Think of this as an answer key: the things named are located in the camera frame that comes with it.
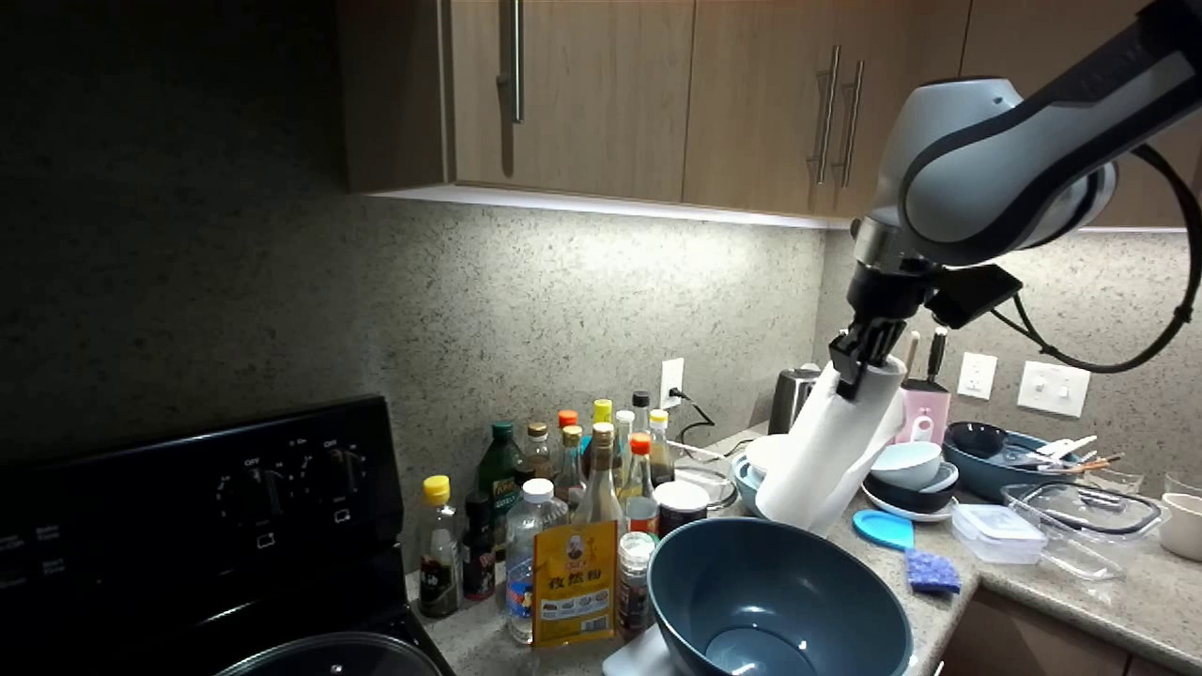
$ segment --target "kitchen counter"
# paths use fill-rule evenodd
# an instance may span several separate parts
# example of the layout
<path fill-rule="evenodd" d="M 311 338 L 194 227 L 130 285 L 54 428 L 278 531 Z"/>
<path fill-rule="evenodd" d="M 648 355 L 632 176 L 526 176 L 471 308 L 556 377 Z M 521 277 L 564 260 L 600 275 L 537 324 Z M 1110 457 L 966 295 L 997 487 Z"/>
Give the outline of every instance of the kitchen counter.
<path fill-rule="evenodd" d="M 731 447 L 759 432 L 741 432 L 714 447 Z M 1202 562 L 1177 560 L 1152 538 L 1132 545 L 1128 577 L 1083 585 L 1044 567 L 988 567 L 958 545 L 946 523 L 915 524 L 915 547 L 946 557 L 962 575 L 962 592 L 949 600 L 919 598 L 905 585 L 898 551 L 875 547 L 850 531 L 850 517 L 829 535 L 834 545 L 865 560 L 900 600 L 914 630 L 910 671 L 935 671 L 958 617 L 976 585 L 988 585 L 1026 608 L 1057 617 L 1086 633 L 1096 633 L 1128 655 L 1156 661 L 1177 671 L 1202 671 Z M 436 646 L 456 671 L 520 671 L 520 676 L 596 676 L 600 661 L 621 642 L 531 655 L 505 633 L 505 611 L 494 600 L 471 606 L 446 618 L 427 625 Z"/>

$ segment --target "electrical outlet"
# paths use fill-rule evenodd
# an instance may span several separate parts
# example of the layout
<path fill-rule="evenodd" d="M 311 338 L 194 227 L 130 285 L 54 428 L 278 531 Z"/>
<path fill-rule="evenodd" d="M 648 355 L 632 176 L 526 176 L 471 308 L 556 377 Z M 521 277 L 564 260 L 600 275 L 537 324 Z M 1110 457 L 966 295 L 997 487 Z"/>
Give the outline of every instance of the electrical outlet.
<path fill-rule="evenodd" d="M 1067 366 L 1026 362 L 1017 382 L 1017 406 L 1057 417 L 1083 417 L 1091 396 L 1091 371 Z"/>
<path fill-rule="evenodd" d="M 676 411 L 681 406 L 681 397 L 669 396 L 674 387 L 685 392 L 685 355 L 660 362 L 660 411 Z"/>
<path fill-rule="evenodd" d="M 958 396 L 988 401 L 988 397 L 991 397 L 991 377 L 997 377 L 997 371 L 1001 371 L 1001 355 L 991 355 L 991 354 L 966 354 L 966 355 L 962 355 Z"/>

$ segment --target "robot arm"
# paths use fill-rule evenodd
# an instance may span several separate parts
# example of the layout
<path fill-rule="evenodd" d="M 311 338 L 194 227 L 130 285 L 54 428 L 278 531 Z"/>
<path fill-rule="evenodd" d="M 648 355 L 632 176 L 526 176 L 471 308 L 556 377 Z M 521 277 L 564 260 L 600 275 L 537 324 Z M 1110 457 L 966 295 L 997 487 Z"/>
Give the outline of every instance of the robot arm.
<path fill-rule="evenodd" d="M 1138 23 L 1033 99 L 1003 78 L 919 85 L 858 223 L 852 325 L 829 343 L 838 396 L 858 397 L 915 308 L 962 325 L 1017 283 L 973 267 L 1091 223 L 1113 159 L 1202 104 L 1202 0 L 1152 0 Z"/>

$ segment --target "wire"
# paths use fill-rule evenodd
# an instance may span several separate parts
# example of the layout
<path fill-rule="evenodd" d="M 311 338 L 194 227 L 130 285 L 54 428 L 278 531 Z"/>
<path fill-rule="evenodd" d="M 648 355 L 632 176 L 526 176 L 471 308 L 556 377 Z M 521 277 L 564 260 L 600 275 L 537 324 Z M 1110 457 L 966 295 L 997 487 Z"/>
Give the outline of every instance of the wire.
<path fill-rule="evenodd" d="M 1145 166 L 1152 166 L 1152 170 L 1167 180 L 1167 186 L 1172 186 L 1172 197 L 1177 197 L 1177 203 L 1181 203 L 1181 215 L 1182 215 L 1182 223 L 1188 223 L 1191 275 L 1188 275 L 1188 288 L 1182 288 L 1182 295 L 1181 295 L 1167 325 L 1166 325 L 1142 354 L 1133 354 L 1132 362 L 1095 366 L 1095 362 L 1067 355 L 1062 350 L 1057 350 L 1052 343 L 1044 343 L 1044 334 L 1041 334 L 1038 324 L 1031 318 L 1031 310 L 1026 310 L 1026 303 L 1023 303 L 1017 292 L 1016 292 L 1017 324 L 1016 324 L 1012 315 L 1003 315 L 1003 310 L 991 310 L 1001 324 L 1008 324 L 1008 325 L 1017 329 L 1023 338 L 1038 343 L 1041 354 L 1049 354 L 1049 355 L 1057 355 L 1057 362 L 1062 362 L 1062 366 L 1072 366 L 1072 369 L 1086 369 L 1086 371 L 1132 371 L 1132 369 L 1152 362 L 1152 355 L 1191 324 L 1191 315 L 1193 315 L 1193 295 L 1197 295 L 1197 283 L 1202 283 L 1202 205 L 1197 205 L 1193 190 L 1191 190 L 1188 180 L 1166 163 L 1166 153 L 1156 153 L 1152 148 L 1133 148 L 1132 153 L 1142 159 Z"/>
<path fill-rule="evenodd" d="M 700 406 L 700 401 L 693 401 L 681 387 L 669 387 L 669 397 L 681 397 L 681 401 L 686 401 L 703 422 L 693 422 L 693 424 L 685 424 L 681 432 L 676 432 L 676 439 L 685 442 L 685 434 L 693 432 L 693 428 L 714 428 L 714 417 Z"/>

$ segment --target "stove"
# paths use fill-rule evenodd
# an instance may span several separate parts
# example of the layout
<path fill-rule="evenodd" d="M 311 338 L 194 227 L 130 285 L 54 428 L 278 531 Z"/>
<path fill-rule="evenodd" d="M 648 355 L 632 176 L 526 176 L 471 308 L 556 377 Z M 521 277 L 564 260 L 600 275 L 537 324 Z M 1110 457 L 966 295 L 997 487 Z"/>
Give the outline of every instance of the stove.
<path fill-rule="evenodd" d="M 406 608 L 386 401 L 0 472 L 0 671 L 219 671 L 326 630 L 452 666 Z"/>

